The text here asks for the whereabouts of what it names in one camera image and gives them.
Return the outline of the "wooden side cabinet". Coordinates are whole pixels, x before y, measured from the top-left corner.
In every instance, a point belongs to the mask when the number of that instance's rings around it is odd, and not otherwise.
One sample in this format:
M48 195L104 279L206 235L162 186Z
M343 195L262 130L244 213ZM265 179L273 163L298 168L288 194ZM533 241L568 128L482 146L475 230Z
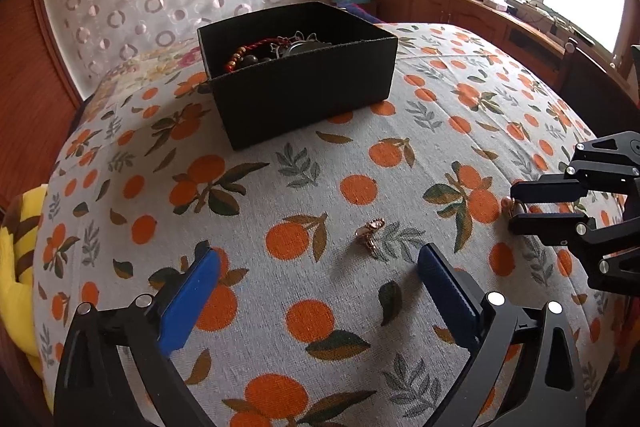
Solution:
M596 135L639 130L636 103L575 37L562 44L540 30L476 0L373 0L389 23L453 24L472 31L518 60L585 121Z

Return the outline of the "silver bangle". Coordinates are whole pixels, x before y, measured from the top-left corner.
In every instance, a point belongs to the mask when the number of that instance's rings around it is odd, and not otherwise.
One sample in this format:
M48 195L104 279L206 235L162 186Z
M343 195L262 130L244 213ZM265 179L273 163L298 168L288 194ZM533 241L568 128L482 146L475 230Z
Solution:
M296 31L291 37L278 37L271 43L271 53L275 58L285 58L306 52L321 50L332 46L332 43L321 40L315 32L308 35Z

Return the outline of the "floral quilt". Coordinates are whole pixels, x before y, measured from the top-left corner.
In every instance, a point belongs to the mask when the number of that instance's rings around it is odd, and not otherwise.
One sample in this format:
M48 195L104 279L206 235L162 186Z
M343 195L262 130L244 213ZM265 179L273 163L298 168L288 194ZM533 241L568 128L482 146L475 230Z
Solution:
M183 69L201 62L200 46L194 39L161 46L130 58L107 72L89 98L82 117L90 119L113 102L122 101L154 82L167 81Z

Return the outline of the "orange print bedsheet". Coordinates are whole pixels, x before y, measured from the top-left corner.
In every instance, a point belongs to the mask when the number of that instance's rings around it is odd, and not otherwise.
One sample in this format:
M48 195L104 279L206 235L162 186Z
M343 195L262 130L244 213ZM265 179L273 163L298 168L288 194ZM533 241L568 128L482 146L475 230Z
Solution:
M558 172L590 130L506 52L403 24L390 97L229 146L203 63L113 102L64 144L35 250L35 330L55 385L76 307L120 308L186 269L220 280L172 359L221 426L420 426L466 360L416 276L434 243L512 303L561 303L585 393L639 349L639 307L564 248L514 236L510 186Z

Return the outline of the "black jewelry box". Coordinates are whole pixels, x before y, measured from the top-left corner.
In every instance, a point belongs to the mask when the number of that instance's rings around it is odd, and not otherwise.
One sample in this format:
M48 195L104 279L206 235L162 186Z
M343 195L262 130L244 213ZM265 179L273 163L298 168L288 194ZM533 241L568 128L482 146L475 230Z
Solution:
M271 43L315 32L328 48L275 58ZM198 28L205 72L233 150L390 96L398 39L335 6L304 2Z

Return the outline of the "dark blue blanket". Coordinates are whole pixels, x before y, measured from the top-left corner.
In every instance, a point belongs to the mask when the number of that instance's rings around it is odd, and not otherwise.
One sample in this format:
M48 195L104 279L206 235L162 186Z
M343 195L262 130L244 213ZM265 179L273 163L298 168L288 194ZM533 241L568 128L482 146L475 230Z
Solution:
M353 16L359 17L362 20L366 20L370 24L379 25L383 23L383 21L380 20L378 17L370 14L365 9L363 9L360 5L355 3L341 4L340 9L349 14L352 14Z

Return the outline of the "red wooden wardrobe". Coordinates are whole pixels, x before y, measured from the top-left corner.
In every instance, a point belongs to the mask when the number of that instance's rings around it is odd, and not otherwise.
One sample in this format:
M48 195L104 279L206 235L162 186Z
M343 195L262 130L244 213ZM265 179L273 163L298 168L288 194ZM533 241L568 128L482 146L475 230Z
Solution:
M81 98L43 0L1 0L1 208L50 178Z

